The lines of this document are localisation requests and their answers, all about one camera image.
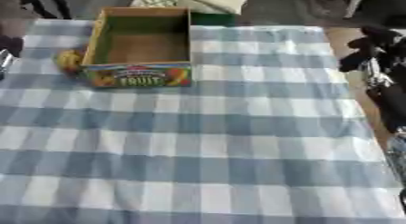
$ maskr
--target cardboard box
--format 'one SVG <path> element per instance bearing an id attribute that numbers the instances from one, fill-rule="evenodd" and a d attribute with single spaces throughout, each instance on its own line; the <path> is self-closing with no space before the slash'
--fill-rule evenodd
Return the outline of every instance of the cardboard box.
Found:
<path id="1" fill-rule="evenodd" d="M 184 8 L 104 8 L 82 61 L 96 87 L 189 86 L 190 12 Z"/>

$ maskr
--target colorful box print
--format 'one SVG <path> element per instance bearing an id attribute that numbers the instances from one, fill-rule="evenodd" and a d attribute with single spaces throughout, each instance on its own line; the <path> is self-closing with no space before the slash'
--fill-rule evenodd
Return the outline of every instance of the colorful box print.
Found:
<path id="1" fill-rule="evenodd" d="M 191 85 L 190 69 L 189 63 L 89 65 L 84 74 L 95 87 L 178 87 Z"/>

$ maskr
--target open cardboard box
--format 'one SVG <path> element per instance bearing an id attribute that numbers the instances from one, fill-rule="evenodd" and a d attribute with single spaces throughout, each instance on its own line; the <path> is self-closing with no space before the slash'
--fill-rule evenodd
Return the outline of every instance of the open cardboard box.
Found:
<path id="1" fill-rule="evenodd" d="M 188 86 L 190 12 L 184 8 L 101 10 L 82 61 L 96 87 Z"/>

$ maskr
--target blue checkered tablecloth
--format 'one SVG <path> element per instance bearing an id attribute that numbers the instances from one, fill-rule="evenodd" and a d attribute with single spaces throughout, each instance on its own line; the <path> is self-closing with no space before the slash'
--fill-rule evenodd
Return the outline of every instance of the blue checkered tablecloth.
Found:
<path id="1" fill-rule="evenodd" d="M 193 27 L 190 88 L 93 90 L 37 21 L 0 82 L 0 223 L 406 223 L 321 28 Z"/>

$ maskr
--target towel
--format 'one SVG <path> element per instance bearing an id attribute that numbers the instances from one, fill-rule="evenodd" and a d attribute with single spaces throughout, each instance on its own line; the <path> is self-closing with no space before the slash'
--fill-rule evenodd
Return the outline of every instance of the towel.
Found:
<path id="1" fill-rule="evenodd" d="M 195 12 L 209 14 L 241 14 L 246 0 L 134 0 L 130 6 L 187 7 Z"/>
<path id="2" fill-rule="evenodd" d="M 181 0 L 183 5 L 193 9 L 196 3 L 208 6 L 209 8 L 216 8 L 217 10 L 224 11 L 224 13 L 241 14 L 241 8 L 246 0 Z"/>

